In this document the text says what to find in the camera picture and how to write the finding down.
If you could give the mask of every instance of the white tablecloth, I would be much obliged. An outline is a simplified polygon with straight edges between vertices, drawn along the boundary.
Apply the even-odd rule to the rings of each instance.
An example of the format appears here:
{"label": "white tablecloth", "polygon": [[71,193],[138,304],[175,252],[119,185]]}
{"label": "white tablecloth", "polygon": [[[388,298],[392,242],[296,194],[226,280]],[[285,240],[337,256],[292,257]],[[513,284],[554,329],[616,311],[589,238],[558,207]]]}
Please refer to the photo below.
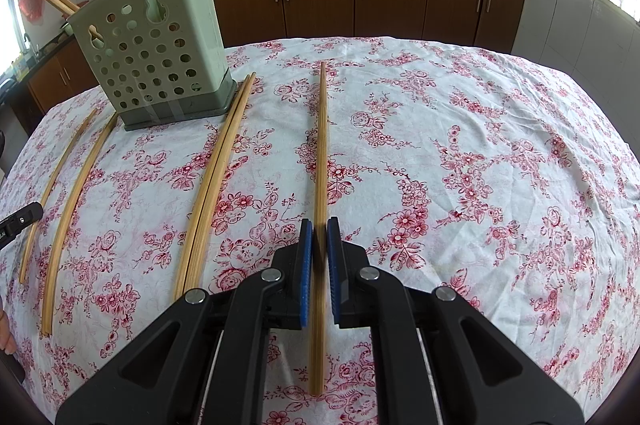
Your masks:
{"label": "white tablecloth", "polygon": [[[580,402],[588,417],[640,343],[640,166],[561,72],[481,49],[392,38],[282,40],[228,52],[257,80],[212,221],[202,286],[231,289],[312,217],[316,102],[327,61],[329,215],[408,286],[446,283]],[[40,199],[92,107],[45,206],[0,251],[0,287],[27,371],[56,408],[171,303],[180,245],[223,118],[125,132],[119,122],[68,231],[53,335],[39,333],[44,276],[66,197],[113,113],[100,88],[52,109],[0,193],[0,215]],[[369,333],[330,326],[326,391],[307,392],[304,332],[270,335],[268,425],[376,423]]]}

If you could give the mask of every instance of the human hand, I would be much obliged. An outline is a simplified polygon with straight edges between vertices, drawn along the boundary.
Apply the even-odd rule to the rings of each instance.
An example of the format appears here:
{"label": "human hand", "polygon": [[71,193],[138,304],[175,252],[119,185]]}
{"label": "human hand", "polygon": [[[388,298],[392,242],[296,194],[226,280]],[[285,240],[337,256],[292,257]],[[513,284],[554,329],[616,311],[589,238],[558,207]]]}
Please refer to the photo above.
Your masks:
{"label": "human hand", "polygon": [[13,355],[18,345],[9,330],[9,317],[2,309],[2,297],[0,297],[0,349],[7,355]]}

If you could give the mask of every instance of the metal screw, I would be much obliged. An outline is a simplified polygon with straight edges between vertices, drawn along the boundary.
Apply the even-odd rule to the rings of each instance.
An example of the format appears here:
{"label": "metal screw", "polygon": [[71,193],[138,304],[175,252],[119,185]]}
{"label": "metal screw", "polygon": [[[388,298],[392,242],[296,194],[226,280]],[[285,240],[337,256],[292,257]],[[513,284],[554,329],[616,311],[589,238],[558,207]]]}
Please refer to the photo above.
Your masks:
{"label": "metal screw", "polygon": [[436,289],[436,297],[444,302],[451,302],[456,298],[456,291],[449,286],[440,286]]}
{"label": "metal screw", "polygon": [[380,277],[380,271],[373,266],[365,266],[364,268],[360,269],[360,276],[364,280],[376,280],[378,277]]}
{"label": "metal screw", "polygon": [[260,277],[262,277],[262,280],[267,282],[276,282],[282,277],[282,272],[277,268],[267,268],[262,271]]}
{"label": "metal screw", "polygon": [[202,302],[204,302],[204,299],[206,298],[207,293],[204,290],[201,290],[200,288],[194,288],[192,290],[189,290],[186,295],[184,296],[184,299],[189,303],[189,304],[201,304]]}

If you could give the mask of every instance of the perforated plastic container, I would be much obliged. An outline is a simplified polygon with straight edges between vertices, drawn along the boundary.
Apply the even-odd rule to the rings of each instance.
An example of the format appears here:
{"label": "perforated plastic container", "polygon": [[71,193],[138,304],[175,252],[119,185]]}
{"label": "perforated plastic container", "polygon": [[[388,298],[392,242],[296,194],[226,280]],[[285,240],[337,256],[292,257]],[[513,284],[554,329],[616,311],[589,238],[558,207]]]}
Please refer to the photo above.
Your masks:
{"label": "perforated plastic container", "polygon": [[127,131],[228,110],[236,83],[213,0],[91,0],[69,23]]}

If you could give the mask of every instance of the curved bamboo strip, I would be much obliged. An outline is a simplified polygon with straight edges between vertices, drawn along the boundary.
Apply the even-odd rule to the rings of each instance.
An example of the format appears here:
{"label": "curved bamboo strip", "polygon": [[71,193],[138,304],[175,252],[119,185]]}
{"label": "curved bamboo strip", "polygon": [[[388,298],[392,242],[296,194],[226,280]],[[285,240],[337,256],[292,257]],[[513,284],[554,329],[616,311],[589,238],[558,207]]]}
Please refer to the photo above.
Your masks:
{"label": "curved bamboo strip", "polygon": [[207,195],[205,196],[202,213],[200,215],[200,220],[198,221],[198,230],[196,231],[193,248],[191,250],[187,277],[184,282],[185,292],[191,288],[197,288],[200,285],[200,275],[202,275],[204,255],[207,243],[209,243],[209,233],[211,231],[211,218],[213,217],[213,212],[216,208],[216,204],[218,203],[218,195],[220,194],[220,186],[222,185],[222,180],[226,172],[226,164],[229,161],[229,155],[231,154],[231,149],[234,145],[234,141],[236,140],[238,127],[240,126],[242,114],[244,113],[246,101],[249,98],[249,93],[251,92],[251,86],[254,83],[254,79],[255,73],[252,73],[249,78],[244,80],[244,84],[242,85],[242,94],[238,101],[238,107],[236,108],[236,112],[229,124],[226,138],[220,146],[220,154],[218,156],[218,161],[216,162],[216,168],[213,172],[213,176],[211,177]]}
{"label": "curved bamboo strip", "polygon": [[[247,79],[249,75],[244,79],[244,84],[247,83]],[[216,144],[211,151],[211,157],[209,158],[209,163],[207,163],[207,168],[204,171],[204,175],[202,176],[202,183],[200,183],[200,188],[198,190],[198,195],[196,196],[196,200],[193,204],[193,210],[191,211],[191,219],[189,222],[189,227],[187,228],[187,235],[184,239],[184,244],[182,245],[182,251],[180,255],[180,264],[178,266],[178,274],[175,278],[175,286],[174,286],[174,301],[177,301],[182,294],[184,293],[184,281],[187,277],[187,269],[189,267],[189,260],[191,257],[191,250],[193,248],[193,240],[196,236],[196,230],[198,230],[198,221],[200,220],[200,214],[202,214],[202,206],[204,205],[204,199],[207,195],[207,190],[209,189],[209,184],[211,183],[211,177],[213,176],[213,171],[216,168],[216,162],[218,161],[218,157],[220,155],[220,148],[222,147],[222,142],[225,141],[226,133],[231,125],[231,121],[234,118],[234,113],[236,112],[236,108],[238,107],[238,102],[240,101],[240,97],[242,96],[242,91],[244,90],[244,84],[238,89],[236,93],[236,97],[231,103],[231,107],[229,108],[225,123],[223,124],[220,132],[218,133],[218,138],[216,140]]]}
{"label": "curved bamboo strip", "polygon": [[49,267],[47,268],[47,280],[44,287],[44,297],[42,299],[42,324],[40,326],[40,332],[45,336],[50,336],[52,325],[53,325],[53,304],[56,298],[56,280],[58,278],[58,269],[60,267],[60,256],[62,255],[62,246],[65,243],[66,231],[69,227],[69,222],[71,222],[71,216],[73,215],[74,209],[76,208],[76,203],[78,202],[78,198],[80,197],[80,193],[82,192],[82,187],[84,186],[84,182],[89,176],[92,167],[94,166],[95,160],[98,158],[98,154],[100,154],[100,149],[107,137],[113,131],[113,128],[118,121],[118,113],[113,113],[107,125],[100,131],[100,135],[98,136],[98,140],[96,140],[94,146],[92,147],[89,156],[87,156],[82,168],[80,169],[80,173],[78,174],[78,178],[76,178],[76,182],[74,183],[73,188],[71,189],[71,194],[69,195],[65,209],[62,212],[62,216],[60,217],[60,223],[58,224],[58,229],[56,230],[56,236],[53,240],[53,245],[51,246],[51,254],[49,257]]}
{"label": "curved bamboo strip", "polygon": [[[89,116],[87,116],[84,119],[84,122],[82,122],[82,124],[80,124],[80,126],[76,129],[76,132],[74,133],[73,137],[71,137],[71,141],[66,146],[66,149],[62,154],[62,157],[60,157],[60,160],[58,161],[56,168],[53,169],[51,177],[49,178],[49,183],[47,183],[47,186],[44,187],[42,198],[40,198],[40,204],[43,207],[44,205],[46,205],[47,200],[49,199],[49,194],[51,193],[53,184],[56,182],[56,179],[58,179],[58,174],[60,174],[60,171],[62,170],[62,166],[65,164],[65,161],[69,157],[69,154],[71,154],[71,150],[74,148],[74,145],[76,144],[76,142],[78,141],[82,133],[84,132],[84,129],[86,129],[86,126],[89,125],[89,122],[91,121],[91,119],[94,118],[95,113],[97,113],[96,109],[94,109],[91,113],[89,113]],[[22,251],[22,262],[20,263],[20,274],[18,275],[18,280],[20,281],[20,284],[24,284],[24,281],[27,277],[27,267],[29,264],[29,260],[31,259],[31,248],[33,247],[33,240],[36,237],[37,228],[38,228],[37,224],[34,223],[33,225],[31,225],[31,228],[29,229],[29,235],[27,236],[27,242],[24,245],[24,249]]]}

